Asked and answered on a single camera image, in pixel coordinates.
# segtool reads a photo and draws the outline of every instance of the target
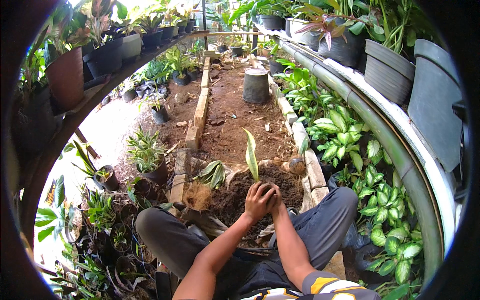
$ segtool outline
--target wooden shelf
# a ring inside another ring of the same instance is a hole
[[[195,32],[180,36],[159,49],[146,51],[130,64],[123,65],[120,71],[112,74],[110,80],[104,84],[92,87],[84,92],[84,99],[78,107],[67,113],[63,119],[62,127],[53,136],[46,149],[30,162],[29,170],[25,174],[25,190],[22,200],[19,203],[18,217],[21,230],[26,236],[30,246],[33,248],[35,216],[38,207],[39,198],[47,181],[48,174],[55,161],[60,156],[65,144],[74,134],[90,112],[106,97],[115,87],[131,76],[140,67],[160,55],[168,48],[178,42],[191,37]]]

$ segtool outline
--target gray pants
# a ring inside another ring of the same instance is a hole
[[[322,270],[340,247],[356,216],[357,203],[352,189],[339,187],[316,207],[293,218],[293,227],[305,243],[315,269]],[[187,231],[173,215],[156,207],[139,213],[135,227],[148,249],[179,278],[185,277],[196,255],[208,245]],[[295,289],[279,270],[283,269],[277,251],[259,258],[236,250],[217,275],[214,299],[226,299],[259,288]]]

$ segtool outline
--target hand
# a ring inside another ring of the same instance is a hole
[[[245,199],[245,212],[248,217],[252,219],[253,222],[257,222],[267,213],[272,210],[272,207],[276,204],[272,195],[275,193],[275,189],[271,188],[265,195],[262,196],[263,192],[271,186],[270,183],[264,183],[262,185],[261,181],[253,184],[247,194]]]
[[[280,191],[278,185],[274,184],[272,187],[275,189],[275,194],[272,196],[271,202],[274,203],[274,206],[270,212],[272,213],[272,217],[276,218],[278,213],[283,209],[286,210],[287,207],[285,206],[285,203],[283,203],[282,192]]]

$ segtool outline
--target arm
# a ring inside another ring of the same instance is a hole
[[[305,277],[316,270],[310,264],[305,244],[292,225],[287,208],[282,201],[280,189],[276,185],[274,188],[275,207],[272,210],[272,216],[278,253],[288,279],[301,290]]]
[[[272,188],[262,196],[269,184],[260,184],[261,182],[258,182],[248,190],[245,212],[240,218],[195,257],[193,265],[173,296],[174,300],[209,300],[213,297],[216,275],[232,256],[241,238],[275,204],[274,201],[268,202],[275,190]]]

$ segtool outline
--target person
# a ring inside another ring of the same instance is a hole
[[[279,187],[258,182],[248,190],[245,212],[212,242],[156,207],[143,210],[135,225],[148,249],[182,279],[174,300],[380,300],[372,290],[321,271],[353,222],[357,199],[352,189],[338,187],[290,220]],[[237,249],[268,213],[277,251],[259,256]]]

